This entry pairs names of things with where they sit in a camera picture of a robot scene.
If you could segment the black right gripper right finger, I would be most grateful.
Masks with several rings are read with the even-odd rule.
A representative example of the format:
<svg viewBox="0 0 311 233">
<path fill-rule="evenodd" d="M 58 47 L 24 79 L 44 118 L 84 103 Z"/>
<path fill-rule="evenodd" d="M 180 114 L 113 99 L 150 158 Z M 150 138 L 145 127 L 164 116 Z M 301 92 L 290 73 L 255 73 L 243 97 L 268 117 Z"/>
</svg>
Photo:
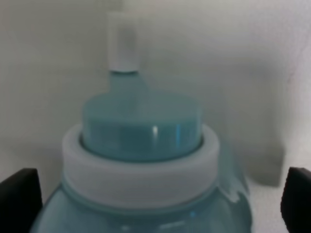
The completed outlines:
<svg viewBox="0 0 311 233">
<path fill-rule="evenodd" d="M 302 167 L 290 167 L 281 204 L 281 216 L 290 233 L 311 231 L 311 172 Z"/>
</svg>

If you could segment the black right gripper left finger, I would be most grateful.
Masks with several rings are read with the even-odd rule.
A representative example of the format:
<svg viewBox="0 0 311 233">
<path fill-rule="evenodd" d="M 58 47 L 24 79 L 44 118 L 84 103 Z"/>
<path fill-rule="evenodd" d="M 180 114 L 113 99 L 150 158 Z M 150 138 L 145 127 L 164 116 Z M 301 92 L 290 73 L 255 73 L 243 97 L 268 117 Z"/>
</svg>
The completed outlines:
<svg viewBox="0 0 311 233">
<path fill-rule="evenodd" d="M 23 168 L 0 183 L 0 231 L 28 233 L 43 207 L 38 172 Z"/>
</svg>

